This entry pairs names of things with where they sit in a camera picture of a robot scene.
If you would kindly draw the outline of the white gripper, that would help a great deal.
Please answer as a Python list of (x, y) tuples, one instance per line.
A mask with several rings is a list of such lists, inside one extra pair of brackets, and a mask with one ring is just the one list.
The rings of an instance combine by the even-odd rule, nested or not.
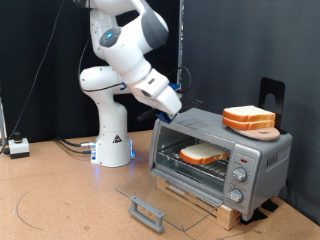
[(182, 103), (176, 92), (167, 86), (156, 98), (156, 108), (166, 112), (167, 114), (174, 115), (182, 107)]

